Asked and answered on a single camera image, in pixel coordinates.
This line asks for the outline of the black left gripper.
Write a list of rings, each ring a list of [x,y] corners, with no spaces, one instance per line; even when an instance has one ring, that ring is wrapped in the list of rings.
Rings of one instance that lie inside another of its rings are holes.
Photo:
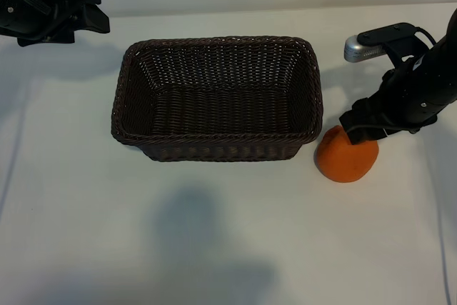
[[[1,35],[16,38],[19,46],[71,44],[75,21],[77,30],[109,33],[108,16],[92,4],[101,0],[1,0]]]

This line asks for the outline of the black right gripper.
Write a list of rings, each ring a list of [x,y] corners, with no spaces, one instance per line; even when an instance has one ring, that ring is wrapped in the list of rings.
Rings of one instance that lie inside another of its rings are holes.
[[[352,145],[378,141],[385,130],[427,126],[456,100],[456,37],[445,36],[420,56],[409,58],[370,99],[359,99],[339,117]]]

